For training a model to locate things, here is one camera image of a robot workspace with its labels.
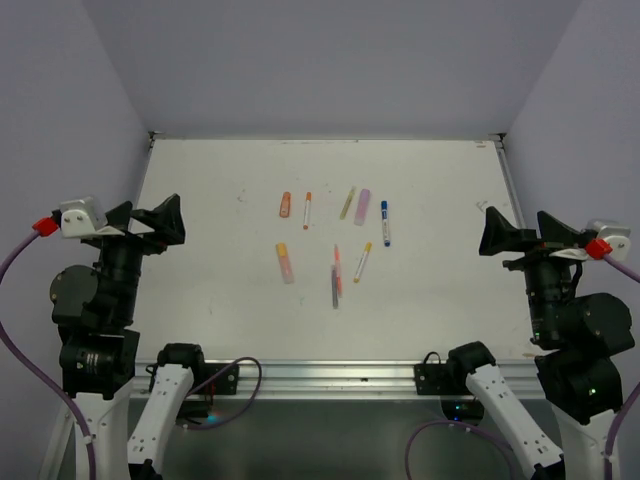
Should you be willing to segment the blue white marker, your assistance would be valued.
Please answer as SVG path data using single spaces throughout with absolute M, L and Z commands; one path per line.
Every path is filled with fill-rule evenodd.
M 383 243 L 385 247 L 391 246 L 390 226 L 388 218 L 388 202 L 386 200 L 381 201 L 381 219 L 382 219 L 382 234 Z

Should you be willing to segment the yellow white marker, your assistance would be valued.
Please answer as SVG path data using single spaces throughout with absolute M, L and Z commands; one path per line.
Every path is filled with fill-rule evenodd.
M 357 268 L 356 268 L 356 271 L 354 273 L 354 276 L 353 276 L 353 282 L 354 283 L 359 283 L 360 282 L 360 280 L 362 278 L 362 274 L 363 274 L 364 268 L 366 266 L 366 262 L 367 262 L 367 260 L 369 258 L 371 249 L 372 249 L 372 243 L 371 242 L 367 242 L 365 247 L 364 247 L 363 253 L 362 253 L 361 257 L 360 257 L 360 260 L 359 260 L 359 263 L 357 265 Z

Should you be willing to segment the red slim pen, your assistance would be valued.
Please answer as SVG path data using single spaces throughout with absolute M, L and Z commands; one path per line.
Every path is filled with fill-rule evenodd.
M 336 273 L 336 289 L 338 298 L 342 297 L 343 287 L 342 287 L 342 275 L 341 275 L 341 256 L 339 247 L 337 244 L 334 244 L 334 267 Z

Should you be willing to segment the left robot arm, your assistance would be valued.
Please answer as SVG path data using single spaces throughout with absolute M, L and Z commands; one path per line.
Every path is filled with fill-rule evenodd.
M 62 389 L 76 418 L 79 479 L 159 479 L 179 410 L 208 379 L 196 344 L 173 343 L 158 354 L 151 393 L 135 430 L 128 429 L 140 334 L 132 330 L 144 257 L 181 245 L 186 229 L 181 198 L 152 210 L 126 201 L 108 212 L 91 197 L 60 204 L 54 219 L 66 238 L 96 248 L 92 266 L 73 265 L 51 283 L 52 320 L 62 341 Z

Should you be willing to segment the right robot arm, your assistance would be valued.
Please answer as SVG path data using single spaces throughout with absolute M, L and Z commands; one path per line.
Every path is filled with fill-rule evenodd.
M 535 229 L 519 229 L 495 207 L 485 211 L 479 253 L 513 252 L 504 268 L 523 273 L 531 319 L 534 363 L 545 399 L 561 433 L 556 445 L 511 392 L 498 364 L 481 342 L 448 354 L 445 379 L 483 405 L 529 479 L 617 479 L 616 437 L 636 394 L 623 396 L 613 356 L 635 345 L 627 305 L 609 293 L 580 296 L 587 261 L 620 272 L 631 247 L 629 227 L 592 220 L 576 230 L 540 211 Z

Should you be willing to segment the purple slim pen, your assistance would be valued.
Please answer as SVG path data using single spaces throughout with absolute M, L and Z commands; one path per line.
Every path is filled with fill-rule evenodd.
M 331 292 L 332 292 L 332 307 L 334 310 L 339 308 L 339 293 L 338 293 L 338 278 L 335 265 L 331 266 Z

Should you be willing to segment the orange highlighter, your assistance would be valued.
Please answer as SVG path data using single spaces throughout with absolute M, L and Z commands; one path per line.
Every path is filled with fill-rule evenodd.
M 285 191 L 281 198 L 279 216 L 281 218 L 288 218 L 290 216 L 290 211 L 291 211 L 291 193 L 288 191 Z

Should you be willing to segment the yellow capped pink highlighter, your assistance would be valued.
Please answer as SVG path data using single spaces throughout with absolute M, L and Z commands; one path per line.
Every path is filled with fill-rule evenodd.
M 290 258 L 288 255 L 288 249 L 285 243 L 277 243 L 276 244 L 276 253 L 278 257 L 278 262 L 280 266 L 280 271 L 282 275 L 283 282 L 285 284 L 291 284 L 294 282 L 294 276 L 292 271 L 292 266 L 290 262 Z

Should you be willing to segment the orange capped white marker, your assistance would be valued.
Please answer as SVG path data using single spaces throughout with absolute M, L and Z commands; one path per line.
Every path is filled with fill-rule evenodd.
M 310 213 L 312 205 L 312 193 L 308 191 L 305 197 L 304 211 L 303 211 L 303 229 L 308 230 L 310 227 Z

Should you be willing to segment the yellow green slim highlighter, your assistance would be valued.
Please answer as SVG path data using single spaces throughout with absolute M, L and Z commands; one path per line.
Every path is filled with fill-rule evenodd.
M 340 220 L 344 220 L 346 218 L 346 215 L 349 211 L 349 208 L 352 204 L 353 198 L 355 196 L 356 193 L 356 186 L 352 186 L 347 194 L 347 197 L 345 199 L 344 205 L 341 209 L 340 215 L 339 215 L 339 219 Z

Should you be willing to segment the right base bracket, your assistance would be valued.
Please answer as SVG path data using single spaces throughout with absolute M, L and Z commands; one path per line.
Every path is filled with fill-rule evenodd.
M 469 390 L 451 374 L 448 365 L 436 351 L 426 354 L 413 365 L 416 393 L 421 396 L 465 396 Z

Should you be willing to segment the base bracket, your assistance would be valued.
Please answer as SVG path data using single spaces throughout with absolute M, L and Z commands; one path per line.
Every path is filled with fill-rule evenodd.
M 233 396 L 237 393 L 239 366 L 229 363 L 205 362 L 194 377 L 194 386 L 199 386 L 197 395 Z
M 436 351 L 426 354 L 413 365 L 416 393 L 421 396 L 465 396 L 469 390 L 451 374 L 448 365 Z

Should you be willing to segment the left base bracket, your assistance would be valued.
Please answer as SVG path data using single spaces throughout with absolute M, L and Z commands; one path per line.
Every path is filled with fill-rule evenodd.
M 205 362 L 194 377 L 194 386 L 199 386 L 197 395 L 233 396 L 237 393 L 239 366 L 229 363 Z

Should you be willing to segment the aluminium rail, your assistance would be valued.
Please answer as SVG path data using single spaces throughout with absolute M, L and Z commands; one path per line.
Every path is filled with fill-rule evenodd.
M 150 374 L 146 366 L 153 360 L 136 364 L 132 398 L 147 399 Z M 262 382 L 260 400 L 391 400 L 405 401 L 418 396 L 413 365 L 417 360 L 400 361 L 293 361 L 260 360 Z M 498 361 L 502 376 L 521 400 L 542 400 L 533 362 Z M 214 399 L 245 400 L 252 393 L 258 377 L 257 367 L 242 362 L 234 395 L 214 394 Z

